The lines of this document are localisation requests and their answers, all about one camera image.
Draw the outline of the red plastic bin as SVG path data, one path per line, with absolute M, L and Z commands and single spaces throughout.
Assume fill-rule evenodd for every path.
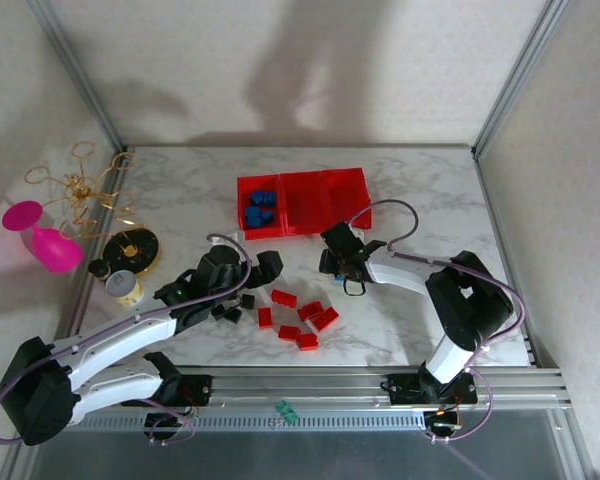
M 280 179 L 286 208 L 286 235 L 322 232 L 327 223 L 323 174 L 320 171 L 285 173 Z
M 272 210 L 275 213 L 275 220 L 270 225 L 258 228 L 248 229 L 245 225 L 245 209 L 252 206 L 249 202 L 249 196 L 256 190 L 275 191 L 277 193 L 277 205 L 274 209 L 259 207 L 262 211 Z M 284 202 L 282 199 L 282 189 L 280 176 L 260 175 L 239 177 L 237 179 L 237 214 L 239 227 L 244 232 L 247 240 L 263 240 L 281 238 L 286 234 L 286 220 L 283 212 Z
M 322 171 L 329 199 L 331 223 L 349 221 L 371 203 L 362 168 Z

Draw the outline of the round black gold disc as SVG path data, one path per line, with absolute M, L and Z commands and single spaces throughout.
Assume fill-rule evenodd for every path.
M 135 275 L 151 271 L 158 263 L 161 246 L 149 229 L 135 228 L 114 234 L 105 244 L 102 259 L 112 272 L 128 270 Z

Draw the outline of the silver lid yellow can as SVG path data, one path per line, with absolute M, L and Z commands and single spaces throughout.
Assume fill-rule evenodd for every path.
M 140 303 L 144 289 L 138 277 L 129 270 L 112 273 L 105 282 L 106 293 L 124 307 L 133 307 Z

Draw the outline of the small black circuit board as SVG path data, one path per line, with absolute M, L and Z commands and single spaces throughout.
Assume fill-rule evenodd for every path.
M 451 437 L 463 428 L 460 415 L 456 410 L 426 412 L 424 421 L 428 433 L 441 437 Z
M 154 443 L 175 441 L 186 438 L 191 429 L 180 419 L 166 413 L 149 413 L 144 422 L 143 433 Z

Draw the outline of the pink plastic goblet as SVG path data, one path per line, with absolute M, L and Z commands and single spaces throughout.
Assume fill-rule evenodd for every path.
M 56 228 L 42 227 L 43 206 L 36 201 L 12 205 L 2 217 L 3 227 L 17 232 L 32 256 L 49 272 L 64 274 L 83 260 L 82 247 Z

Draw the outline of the grey acrylic panel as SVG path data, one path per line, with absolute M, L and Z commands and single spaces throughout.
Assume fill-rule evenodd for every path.
M 598 480 L 545 419 L 499 415 L 457 443 L 419 432 L 202 432 L 150 446 L 140 434 L 69 432 L 7 480 Z

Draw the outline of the wide aluminium base rail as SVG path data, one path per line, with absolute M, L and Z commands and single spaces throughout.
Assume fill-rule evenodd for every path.
M 474 378 L 475 405 L 392 405 L 381 389 L 390 374 L 415 373 L 410 367 L 192 367 L 184 375 L 211 375 L 212 393 L 200 409 L 266 409 L 280 400 L 296 410 L 394 408 L 543 409 L 568 408 L 570 396 L 557 369 L 479 367 Z M 160 405 L 173 406 L 178 382 L 152 394 Z

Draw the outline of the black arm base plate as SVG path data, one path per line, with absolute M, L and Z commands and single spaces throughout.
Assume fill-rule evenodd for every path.
M 392 405 L 475 405 L 478 402 L 474 378 L 461 372 L 449 383 L 419 373 L 390 374 L 381 383 Z
M 212 393 L 211 375 L 184 375 L 178 382 L 173 406 L 206 407 Z

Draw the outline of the aluminium table edge rail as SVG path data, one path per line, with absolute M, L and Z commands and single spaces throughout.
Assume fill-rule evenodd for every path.
M 480 182 L 482 193 L 485 198 L 489 218 L 495 233 L 496 243 L 498 246 L 500 258 L 502 260 L 507 284 L 511 286 L 521 297 L 523 297 L 523 287 L 521 285 L 520 279 L 518 278 L 517 270 L 511 257 L 508 241 L 505 235 L 505 229 L 497 211 L 496 205 L 494 203 L 493 195 L 491 194 L 487 185 L 487 181 L 485 179 L 479 156 L 476 153 L 476 149 L 474 147 L 471 148 L 471 154 L 474 160 L 476 173 Z M 518 330 L 521 332 L 524 340 L 529 344 L 531 365 L 538 368 L 559 368 L 558 363 L 552 357 L 552 355 L 546 348 L 546 345 L 538 336 L 532 320 L 533 318 L 531 315 L 531 309 L 529 305 L 526 305 L 525 319 L 523 320 Z
M 85 248 L 84 259 L 78 265 L 68 285 L 59 323 L 53 334 L 54 339 L 70 336 L 80 329 L 94 282 L 88 273 L 88 263 L 99 256 L 109 237 L 111 224 L 120 215 L 118 204 L 124 196 L 122 190 L 125 176 L 136 160 L 134 148 L 127 148 L 116 153 L 109 166 L 96 178 L 95 197 L 88 201 L 90 210 L 87 210 L 86 222 L 90 230 L 84 234 L 84 226 L 79 224 L 79 235 L 76 238 Z

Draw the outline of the aluminium frame post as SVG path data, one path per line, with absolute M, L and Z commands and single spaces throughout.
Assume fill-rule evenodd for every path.
M 570 0 L 546 0 L 472 146 L 479 162 L 522 91 Z
M 34 18 L 48 39 L 56 57 L 63 65 L 75 90 L 83 100 L 89 113 L 96 121 L 103 135 L 115 150 L 126 150 L 126 144 L 117 132 L 88 75 L 80 64 L 71 46 L 69 35 L 56 16 L 50 0 L 24 0 Z

